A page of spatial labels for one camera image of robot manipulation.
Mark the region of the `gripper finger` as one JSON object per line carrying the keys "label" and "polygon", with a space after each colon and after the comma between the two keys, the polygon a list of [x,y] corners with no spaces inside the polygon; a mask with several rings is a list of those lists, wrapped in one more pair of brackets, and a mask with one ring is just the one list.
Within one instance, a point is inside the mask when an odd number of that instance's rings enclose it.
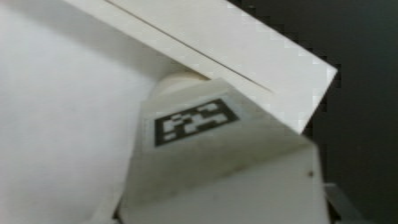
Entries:
{"label": "gripper finger", "polygon": [[331,208],[333,224],[372,224],[354,206],[349,196],[335,183],[324,185],[326,199]]}

